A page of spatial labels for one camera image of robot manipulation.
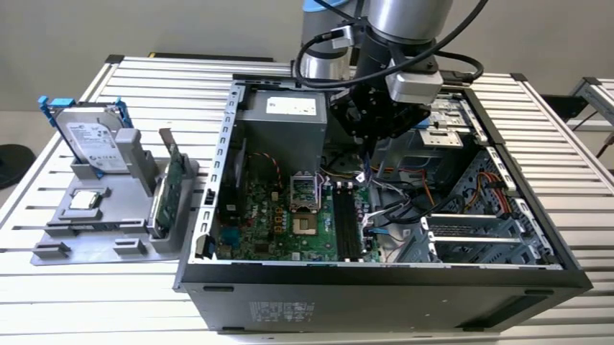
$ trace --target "metal slatted table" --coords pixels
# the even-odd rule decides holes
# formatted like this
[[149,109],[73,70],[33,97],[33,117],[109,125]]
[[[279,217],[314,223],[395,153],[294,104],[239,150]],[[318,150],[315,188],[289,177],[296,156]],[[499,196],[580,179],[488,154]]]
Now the metal slatted table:
[[[167,155],[156,131],[171,127],[199,160],[196,196],[232,73],[288,75],[283,63],[127,57],[105,63],[81,101],[121,96],[144,148]],[[72,178],[71,153],[56,135],[0,209],[0,339],[35,341],[201,341],[204,344],[446,342],[614,344],[614,181],[527,82],[486,74],[472,85],[550,217],[588,272],[594,290],[502,334],[300,333],[221,336],[207,331],[188,296],[171,290],[176,262],[33,267],[28,249]],[[200,198],[192,203],[196,217]]]
[[583,78],[571,91],[571,96],[582,96],[614,125],[614,79]]

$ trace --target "pci slot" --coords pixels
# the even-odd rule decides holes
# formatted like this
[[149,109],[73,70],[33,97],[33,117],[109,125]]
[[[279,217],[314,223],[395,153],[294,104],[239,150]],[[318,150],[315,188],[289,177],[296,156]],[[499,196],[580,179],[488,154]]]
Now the pci slot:
[[360,238],[356,226],[352,184],[336,185],[332,190],[332,210],[335,213],[336,252],[339,260],[358,261],[360,258]]
[[422,218],[396,261],[535,265],[540,256],[522,235],[512,219],[434,214]]

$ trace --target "wire bundle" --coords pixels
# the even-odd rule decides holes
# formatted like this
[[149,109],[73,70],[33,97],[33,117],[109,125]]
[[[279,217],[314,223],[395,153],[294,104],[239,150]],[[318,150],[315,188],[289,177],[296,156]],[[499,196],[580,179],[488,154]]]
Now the wire bundle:
[[[500,182],[499,176],[496,176],[494,173],[487,172],[487,171],[482,171],[478,173],[478,178],[475,182],[476,184],[475,193],[472,194],[471,200],[468,201],[467,206],[464,207],[464,211],[467,211],[471,208],[472,204],[478,201],[479,191],[482,190],[482,176],[486,178],[486,181],[488,183]],[[506,199],[506,196],[503,195],[503,191],[500,190],[500,188],[494,188],[492,192],[495,194],[496,200],[499,201],[499,207],[500,207],[502,212],[511,213],[512,212],[511,205]]]
[[281,189],[281,171],[279,170],[279,164],[277,164],[277,161],[275,160],[275,158],[271,157],[271,155],[268,153],[264,153],[264,152],[253,152],[252,154],[249,154],[249,157],[251,156],[265,157],[265,158],[268,158],[271,160],[272,165],[275,166],[275,171],[277,173],[277,185],[279,185],[279,188]]
[[[374,166],[371,166],[371,169],[374,171],[379,171],[379,169],[376,167],[374,167]],[[394,168],[387,167],[383,171],[392,171],[392,170],[394,170]],[[400,168],[399,171],[403,171],[406,173],[420,173],[422,174],[422,185],[424,186],[426,195],[428,197],[428,200],[431,201],[431,205],[434,206],[435,205],[435,200],[432,199],[431,191],[428,189],[428,184],[426,183],[426,169],[412,170],[412,169]]]

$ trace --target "hard drive label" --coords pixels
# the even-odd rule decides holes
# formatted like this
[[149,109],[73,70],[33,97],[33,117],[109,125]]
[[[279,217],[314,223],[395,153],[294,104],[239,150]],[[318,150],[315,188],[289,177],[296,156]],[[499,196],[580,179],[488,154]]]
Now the hard drive label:
[[128,167],[111,131],[104,125],[71,122],[67,124],[67,128],[92,167],[107,173],[127,171]]

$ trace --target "sticker label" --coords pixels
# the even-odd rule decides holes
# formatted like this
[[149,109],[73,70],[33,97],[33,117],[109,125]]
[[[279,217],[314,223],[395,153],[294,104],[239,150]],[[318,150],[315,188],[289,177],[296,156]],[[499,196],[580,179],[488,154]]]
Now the sticker label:
[[253,322],[310,322],[314,302],[249,302]]
[[268,97],[267,114],[315,116],[315,98]]
[[104,125],[72,122],[67,128],[93,167],[107,173],[124,172],[128,169],[111,131]]

